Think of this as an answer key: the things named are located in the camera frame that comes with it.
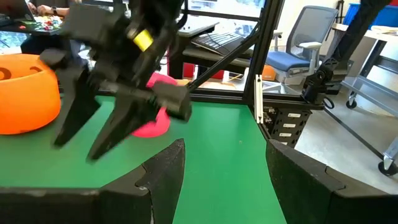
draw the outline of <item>green mat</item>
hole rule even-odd
[[[0,186],[101,187],[184,138],[185,177],[174,223],[285,223],[269,178],[266,142],[244,105],[194,103],[188,124],[172,121],[154,139],[129,137],[97,163],[86,155],[113,108],[102,107],[61,150],[51,145],[53,125],[0,136]]]

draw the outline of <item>blue chair seat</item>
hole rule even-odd
[[[291,68],[310,67],[309,61],[299,59],[286,52],[269,52],[266,63],[285,72]]]

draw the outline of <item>yellow label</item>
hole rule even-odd
[[[134,43],[144,52],[154,42],[148,30],[143,30],[134,38]]]

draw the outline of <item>orange object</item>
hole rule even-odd
[[[0,56],[0,134],[49,124],[61,108],[58,81],[37,55]]]
[[[276,76],[275,70],[270,65],[265,65],[262,69],[262,79],[267,81],[274,81]]]

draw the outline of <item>gray chair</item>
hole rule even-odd
[[[275,38],[275,51],[269,52],[266,64],[272,66],[277,79],[285,83],[286,78],[311,75],[319,65],[319,50],[325,40],[337,9],[320,6],[305,6],[289,35],[286,52],[279,52]]]

